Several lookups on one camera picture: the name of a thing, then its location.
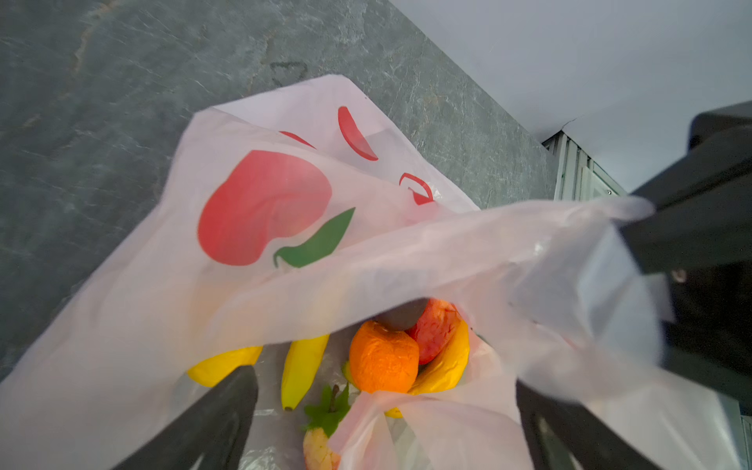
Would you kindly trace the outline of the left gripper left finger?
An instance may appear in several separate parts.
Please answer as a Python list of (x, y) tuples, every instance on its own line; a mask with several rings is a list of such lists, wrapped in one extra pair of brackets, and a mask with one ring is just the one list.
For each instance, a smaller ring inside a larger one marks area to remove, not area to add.
[(258, 396), (254, 368), (236, 368), (117, 468), (237, 469)]

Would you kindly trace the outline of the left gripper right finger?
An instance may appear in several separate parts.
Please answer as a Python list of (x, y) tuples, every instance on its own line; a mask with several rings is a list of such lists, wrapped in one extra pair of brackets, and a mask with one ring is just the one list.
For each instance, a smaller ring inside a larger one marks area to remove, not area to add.
[(536, 469), (655, 469), (589, 410), (515, 384), (521, 424)]

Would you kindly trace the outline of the small red strawberry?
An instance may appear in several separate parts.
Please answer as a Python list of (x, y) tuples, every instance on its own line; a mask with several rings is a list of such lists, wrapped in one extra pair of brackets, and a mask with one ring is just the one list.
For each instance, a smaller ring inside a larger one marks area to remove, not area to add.
[(303, 454), (307, 470), (337, 470), (341, 456), (329, 446), (329, 439), (351, 409), (350, 386), (325, 386), (319, 403), (307, 405)]

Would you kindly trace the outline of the yellow banana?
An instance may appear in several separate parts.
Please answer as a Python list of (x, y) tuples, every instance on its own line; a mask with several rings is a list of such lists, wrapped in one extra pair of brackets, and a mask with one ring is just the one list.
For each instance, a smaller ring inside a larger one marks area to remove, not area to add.
[(280, 387), (282, 409), (294, 410), (311, 389), (323, 361), (330, 335), (299, 340), (286, 356)]
[(462, 320), (446, 348), (432, 362), (419, 364), (418, 375), (407, 394), (438, 393), (456, 387), (468, 364), (469, 352), (469, 328)]

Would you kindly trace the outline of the large red strawberry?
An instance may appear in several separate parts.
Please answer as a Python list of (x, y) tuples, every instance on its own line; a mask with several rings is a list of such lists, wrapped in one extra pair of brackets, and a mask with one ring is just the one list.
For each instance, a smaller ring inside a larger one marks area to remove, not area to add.
[(407, 329), (407, 335), (419, 348), (419, 364), (432, 362), (452, 340), (461, 317), (454, 304), (430, 299), (417, 323)]

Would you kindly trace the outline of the orange fruit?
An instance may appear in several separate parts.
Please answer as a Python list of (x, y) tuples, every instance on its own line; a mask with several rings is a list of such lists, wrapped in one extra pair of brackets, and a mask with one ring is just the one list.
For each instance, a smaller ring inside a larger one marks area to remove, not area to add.
[(418, 375), (419, 346), (407, 333), (370, 320), (354, 335), (349, 362), (360, 391), (407, 393)]

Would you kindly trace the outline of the pink plastic bag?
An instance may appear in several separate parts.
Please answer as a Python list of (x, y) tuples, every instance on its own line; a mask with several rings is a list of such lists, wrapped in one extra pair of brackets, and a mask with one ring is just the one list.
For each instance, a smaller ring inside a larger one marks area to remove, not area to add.
[(666, 469), (736, 469), (712, 391), (660, 370), (661, 281), (618, 234), (636, 197), (481, 211), (348, 78), (197, 113), (157, 207), (1, 385), (5, 469), (109, 469), (166, 428), (194, 364), (334, 333), (420, 297), (469, 323), (464, 382), (359, 398), (347, 469), (528, 469), (514, 385), (579, 400)]

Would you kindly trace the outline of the dark purple plum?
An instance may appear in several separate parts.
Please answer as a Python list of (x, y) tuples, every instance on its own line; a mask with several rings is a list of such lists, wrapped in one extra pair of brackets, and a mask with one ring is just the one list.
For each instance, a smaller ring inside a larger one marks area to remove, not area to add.
[(394, 330), (405, 331), (411, 329), (423, 315), (429, 304), (428, 298), (420, 298), (402, 305), (398, 305), (389, 311), (384, 311), (374, 317), (374, 320), (382, 326)]

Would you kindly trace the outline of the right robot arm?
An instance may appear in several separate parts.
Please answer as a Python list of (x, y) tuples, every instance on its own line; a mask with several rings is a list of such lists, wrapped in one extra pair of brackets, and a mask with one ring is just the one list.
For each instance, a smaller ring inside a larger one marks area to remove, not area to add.
[(664, 369), (751, 412), (751, 104), (697, 115), (687, 154), (634, 195), (654, 215), (621, 228), (640, 270), (669, 282)]

